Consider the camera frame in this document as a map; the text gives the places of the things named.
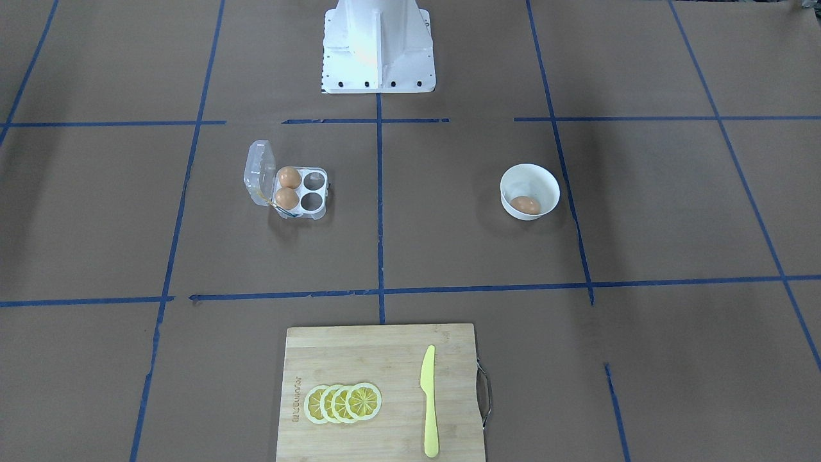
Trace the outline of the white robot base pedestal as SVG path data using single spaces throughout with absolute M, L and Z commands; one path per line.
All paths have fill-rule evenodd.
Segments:
M 323 93 L 435 91 L 430 15 L 416 1 L 339 1 L 323 26 Z

